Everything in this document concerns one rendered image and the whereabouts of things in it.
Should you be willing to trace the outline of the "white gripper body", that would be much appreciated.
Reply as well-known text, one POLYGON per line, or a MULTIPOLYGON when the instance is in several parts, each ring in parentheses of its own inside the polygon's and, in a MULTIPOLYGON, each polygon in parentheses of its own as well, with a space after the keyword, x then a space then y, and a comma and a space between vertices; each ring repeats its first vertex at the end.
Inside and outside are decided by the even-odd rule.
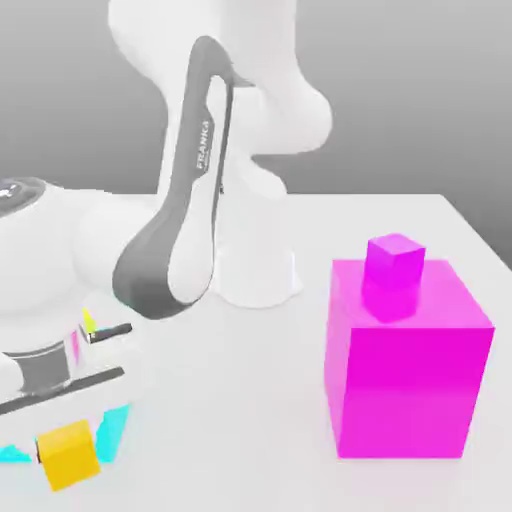
POLYGON ((133 376, 114 367, 80 378, 44 396, 20 396, 0 403, 0 448, 25 445, 74 422, 100 417, 133 399, 133 376))

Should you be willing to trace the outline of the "small yellow cube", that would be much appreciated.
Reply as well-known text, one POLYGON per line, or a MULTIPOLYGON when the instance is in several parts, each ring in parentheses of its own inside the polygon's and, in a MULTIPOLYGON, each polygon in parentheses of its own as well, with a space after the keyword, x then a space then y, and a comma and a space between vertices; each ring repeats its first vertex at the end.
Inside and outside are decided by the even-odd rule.
POLYGON ((40 463, 54 492, 94 477, 101 471, 87 420, 39 435, 36 446, 40 463))

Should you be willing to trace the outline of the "small magenta cube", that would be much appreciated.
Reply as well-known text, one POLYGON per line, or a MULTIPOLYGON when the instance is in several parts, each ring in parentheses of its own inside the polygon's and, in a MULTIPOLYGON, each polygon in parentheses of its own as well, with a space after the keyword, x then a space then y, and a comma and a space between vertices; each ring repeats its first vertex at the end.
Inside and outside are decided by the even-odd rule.
POLYGON ((362 304, 382 323, 415 314, 426 247, 403 234, 368 241, 361 285, 362 304))

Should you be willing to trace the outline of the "large cyan box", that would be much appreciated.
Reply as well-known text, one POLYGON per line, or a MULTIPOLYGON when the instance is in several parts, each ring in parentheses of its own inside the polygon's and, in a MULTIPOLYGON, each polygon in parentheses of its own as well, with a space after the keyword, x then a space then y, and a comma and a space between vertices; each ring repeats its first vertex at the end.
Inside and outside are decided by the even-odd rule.
MULTIPOLYGON (((104 413, 103 420, 96 431, 95 441, 96 455, 101 464, 115 461, 130 410, 131 405, 127 404, 104 413)), ((0 464, 33 462, 39 462, 38 454, 31 455, 14 444, 0 447, 0 464)))

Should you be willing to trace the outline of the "large magenta box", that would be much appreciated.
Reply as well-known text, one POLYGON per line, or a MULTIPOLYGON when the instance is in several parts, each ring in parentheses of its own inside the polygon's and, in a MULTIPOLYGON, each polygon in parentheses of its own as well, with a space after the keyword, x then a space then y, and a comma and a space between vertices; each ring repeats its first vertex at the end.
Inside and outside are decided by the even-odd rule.
POLYGON ((444 260, 416 289, 371 287, 360 260, 331 267, 324 386, 342 459, 463 455, 495 327, 444 260))

